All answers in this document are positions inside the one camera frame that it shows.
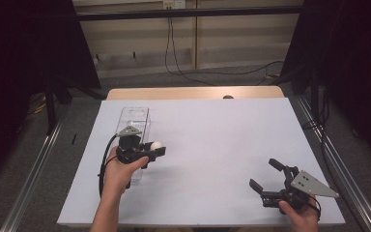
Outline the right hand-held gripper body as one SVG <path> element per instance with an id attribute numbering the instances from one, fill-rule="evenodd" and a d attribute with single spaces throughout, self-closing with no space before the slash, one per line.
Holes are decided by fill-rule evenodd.
<path id="1" fill-rule="evenodd" d="M 264 207 L 278 208 L 281 211 L 279 202 L 285 201 L 293 209 L 300 210 L 308 203 L 312 195 L 333 198 L 339 196 L 336 191 L 306 171 L 299 171 L 296 166 L 274 165 L 273 168 L 284 174 L 284 189 L 280 191 L 264 191 L 263 188 L 260 188 L 260 197 Z"/>

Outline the person's right hand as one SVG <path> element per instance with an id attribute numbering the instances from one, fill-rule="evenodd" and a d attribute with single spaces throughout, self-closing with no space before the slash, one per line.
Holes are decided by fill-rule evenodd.
<path id="1" fill-rule="evenodd" d="M 279 207 L 290 219 L 292 232 L 319 232 L 319 213 L 316 210 L 315 196 L 311 195 L 308 204 L 299 211 L 286 201 L 280 201 Z"/>

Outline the white table mat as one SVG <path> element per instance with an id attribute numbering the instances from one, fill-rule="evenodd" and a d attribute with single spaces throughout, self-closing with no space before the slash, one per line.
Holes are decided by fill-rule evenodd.
<path id="1" fill-rule="evenodd" d="M 146 107 L 149 138 L 166 147 L 122 199 L 119 222 L 132 227 L 279 226 L 289 220 L 263 206 L 250 187 L 283 189 L 271 159 L 325 176 L 286 98 L 104 101 L 58 221 L 87 227 L 98 207 L 101 159 L 121 111 Z"/>

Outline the clear plastic container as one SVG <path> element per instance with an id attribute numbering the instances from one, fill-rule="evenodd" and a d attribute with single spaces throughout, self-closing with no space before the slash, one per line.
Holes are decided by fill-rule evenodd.
<path id="1" fill-rule="evenodd" d="M 150 118 L 148 107 L 124 107 L 121 111 L 119 123 L 116 129 L 116 135 L 126 126 L 133 126 L 141 131 L 140 143 L 144 146 L 144 143 L 148 142 L 149 129 L 150 129 Z"/>

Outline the black horizontal bar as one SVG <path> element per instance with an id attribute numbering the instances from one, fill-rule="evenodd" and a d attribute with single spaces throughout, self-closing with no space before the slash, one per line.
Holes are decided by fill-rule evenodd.
<path id="1" fill-rule="evenodd" d="M 148 18 L 233 16 L 233 15 L 290 15 L 299 14 L 302 6 L 274 6 L 253 8 L 215 8 L 215 9 L 185 9 L 185 10 L 152 10 L 113 13 L 81 13 L 75 18 L 78 21 L 126 20 Z"/>

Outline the metal floor rail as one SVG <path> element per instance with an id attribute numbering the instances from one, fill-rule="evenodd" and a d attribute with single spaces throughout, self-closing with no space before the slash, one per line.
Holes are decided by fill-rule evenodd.
<path id="1" fill-rule="evenodd" d="M 331 167 L 335 170 L 341 185 L 352 199 L 358 214 L 361 216 L 362 224 L 367 227 L 366 232 L 371 232 L 371 204 L 361 191 L 345 162 L 340 157 L 331 139 L 328 137 L 326 130 L 320 126 L 311 113 L 311 106 L 305 97 L 299 97 L 298 103 L 305 115 L 307 122 L 318 138 L 322 146 L 322 155 L 327 160 L 327 169 Z"/>
<path id="2" fill-rule="evenodd" d="M 54 143 L 57 140 L 58 134 L 64 124 L 66 115 L 60 116 L 58 121 L 54 124 L 51 132 L 45 137 L 45 141 L 37 154 L 37 158 L 32 166 L 28 177 L 16 198 L 13 206 L 11 207 L 0 232 L 16 232 L 24 213 L 28 207 L 29 201 L 32 197 L 34 189 L 40 179 L 46 161 L 53 149 Z"/>

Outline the person's left hand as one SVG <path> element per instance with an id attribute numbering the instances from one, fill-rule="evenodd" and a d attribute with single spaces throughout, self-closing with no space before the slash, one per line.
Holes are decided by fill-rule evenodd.
<path id="1" fill-rule="evenodd" d="M 132 174 L 147 164 L 147 157 L 140 158 L 135 162 L 124 164 L 117 159 L 117 148 L 113 147 L 107 157 L 102 198 L 118 197 L 126 191 L 126 186 L 131 180 Z"/>

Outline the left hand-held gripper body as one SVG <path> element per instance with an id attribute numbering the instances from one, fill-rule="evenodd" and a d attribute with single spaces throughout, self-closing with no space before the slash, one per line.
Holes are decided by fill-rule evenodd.
<path id="1" fill-rule="evenodd" d="M 119 142 L 117 148 L 117 159 L 123 164 L 133 163 L 143 157 L 150 155 L 144 150 L 140 143 L 141 131 L 133 126 L 126 126 L 118 132 Z"/>

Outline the black curtain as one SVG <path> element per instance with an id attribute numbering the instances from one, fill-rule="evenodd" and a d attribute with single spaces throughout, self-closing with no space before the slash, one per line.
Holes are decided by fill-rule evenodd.
<path id="1" fill-rule="evenodd" d="M 371 147 L 371 0 L 303 0 L 281 74 L 317 78 Z"/>
<path id="2" fill-rule="evenodd" d="M 0 163 L 34 95 L 100 87 L 75 15 L 72 0 L 0 0 Z"/>

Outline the white wall outlet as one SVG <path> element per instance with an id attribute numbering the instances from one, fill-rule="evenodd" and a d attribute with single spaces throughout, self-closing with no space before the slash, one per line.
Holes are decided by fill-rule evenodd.
<path id="1" fill-rule="evenodd" d="M 186 0 L 163 0 L 164 10 L 184 10 L 186 8 Z"/>

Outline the black metal stand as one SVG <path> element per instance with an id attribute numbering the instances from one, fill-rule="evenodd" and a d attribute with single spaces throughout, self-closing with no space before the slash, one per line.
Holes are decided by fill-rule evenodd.
<path id="1" fill-rule="evenodd" d="M 57 99 L 60 104 L 69 104 L 72 101 L 72 96 L 68 90 L 68 81 L 62 76 L 48 77 L 44 84 L 44 95 L 48 120 L 46 134 L 50 135 L 57 125 L 55 99 Z"/>

